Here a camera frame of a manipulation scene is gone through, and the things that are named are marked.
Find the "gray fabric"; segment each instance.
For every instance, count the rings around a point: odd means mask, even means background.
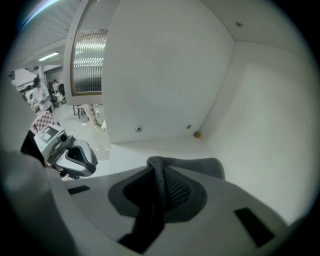
[[[216,158],[185,160],[162,156],[151,156],[148,158],[146,163],[149,166],[153,166],[157,175],[163,175],[161,170],[163,170],[165,166],[173,166],[194,171],[204,175],[209,175],[218,179],[225,179],[224,168],[220,161]],[[163,178],[157,175],[157,182],[163,181]]]

